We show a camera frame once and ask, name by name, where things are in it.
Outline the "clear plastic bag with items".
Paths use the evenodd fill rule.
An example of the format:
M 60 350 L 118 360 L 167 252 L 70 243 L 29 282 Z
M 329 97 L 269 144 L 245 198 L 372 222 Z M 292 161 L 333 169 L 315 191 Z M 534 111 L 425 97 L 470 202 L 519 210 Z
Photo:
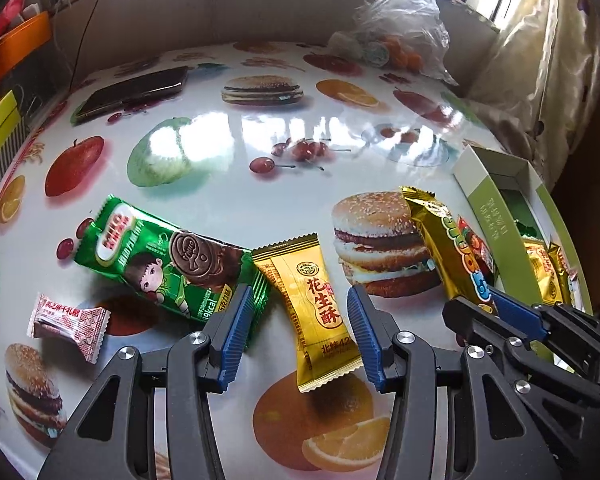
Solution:
M 449 46 L 437 0 L 374 0 L 356 9 L 351 29 L 330 36 L 327 50 L 349 61 L 407 70 L 454 86 L 444 65 Z

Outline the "black smartphone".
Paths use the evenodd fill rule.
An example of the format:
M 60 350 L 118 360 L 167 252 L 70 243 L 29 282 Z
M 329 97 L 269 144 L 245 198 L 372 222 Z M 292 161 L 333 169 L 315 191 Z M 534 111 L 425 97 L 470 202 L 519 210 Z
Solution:
M 178 66 L 110 84 L 92 93 L 72 121 L 79 125 L 120 108 L 174 96 L 183 90 L 187 77 L 188 67 Z

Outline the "yellow peanut crisp packet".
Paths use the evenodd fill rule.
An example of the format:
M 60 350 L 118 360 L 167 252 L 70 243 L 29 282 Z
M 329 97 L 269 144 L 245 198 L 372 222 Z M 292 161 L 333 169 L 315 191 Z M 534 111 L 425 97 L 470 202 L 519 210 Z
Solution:
M 294 326 L 300 392 L 321 388 L 362 366 L 315 233 L 253 249 L 252 260 L 282 295 Z
M 531 237 L 523 237 L 522 242 L 531 263 L 536 284 L 539 286 L 542 301 L 544 304 L 561 304 L 564 301 L 562 289 L 545 244 Z

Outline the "white red nougat candy packet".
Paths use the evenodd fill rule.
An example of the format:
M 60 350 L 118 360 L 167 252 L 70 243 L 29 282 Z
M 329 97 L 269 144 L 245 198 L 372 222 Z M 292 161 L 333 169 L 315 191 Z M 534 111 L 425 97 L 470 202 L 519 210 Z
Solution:
M 58 304 L 38 294 L 31 312 L 27 336 L 55 337 L 72 342 L 88 364 L 95 365 L 106 336 L 111 312 L 102 307 L 79 309 Z

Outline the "long yellow rice snack bar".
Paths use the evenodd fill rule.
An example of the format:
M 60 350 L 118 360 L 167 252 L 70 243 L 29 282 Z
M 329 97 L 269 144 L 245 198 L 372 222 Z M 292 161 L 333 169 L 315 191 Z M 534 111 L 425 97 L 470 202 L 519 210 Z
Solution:
M 497 315 L 488 283 L 449 207 L 437 200 L 433 192 L 414 186 L 402 186 L 401 194 L 434 259 L 446 296 L 465 298 L 486 313 Z

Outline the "beige dotted curtain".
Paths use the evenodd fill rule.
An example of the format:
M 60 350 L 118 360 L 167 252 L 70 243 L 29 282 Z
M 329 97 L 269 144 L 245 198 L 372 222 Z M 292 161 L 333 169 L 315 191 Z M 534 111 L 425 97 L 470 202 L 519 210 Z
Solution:
M 554 188 L 600 97 L 600 16 L 588 0 L 513 0 L 466 102 Z

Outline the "green and white cardboard box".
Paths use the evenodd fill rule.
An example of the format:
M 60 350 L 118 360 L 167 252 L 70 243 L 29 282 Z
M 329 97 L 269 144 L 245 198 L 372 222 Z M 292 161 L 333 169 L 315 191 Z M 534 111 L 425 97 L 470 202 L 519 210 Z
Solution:
M 592 301 L 576 248 L 550 192 L 530 162 L 468 146 L 457 159 L 453 174 L 482 229 L 504 292 L 528 306 L 542 300 L 522 239 L 524 232 L 533 232 L 545 245 L 560 247 L 569 271 L 568 301 L 591 314 Z

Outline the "green Milo wafer packet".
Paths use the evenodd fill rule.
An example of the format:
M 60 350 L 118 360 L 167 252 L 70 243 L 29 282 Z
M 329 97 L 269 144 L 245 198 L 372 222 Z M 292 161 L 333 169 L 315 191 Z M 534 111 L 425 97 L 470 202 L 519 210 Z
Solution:
M 110 195 L 85 228 L 74 261 L 194 322 L 226 309 L 237 287 L 251 288 L 253 342 L 271 285 L 252 251 L 197 234 Z

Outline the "orange box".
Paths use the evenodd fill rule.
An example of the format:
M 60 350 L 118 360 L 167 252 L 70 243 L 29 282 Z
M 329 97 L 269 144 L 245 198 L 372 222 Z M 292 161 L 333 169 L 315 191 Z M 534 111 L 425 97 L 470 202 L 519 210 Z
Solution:
M 0 81 L 21 61 L 52 40 L 47 11 L 29 18 L 0 38 Z

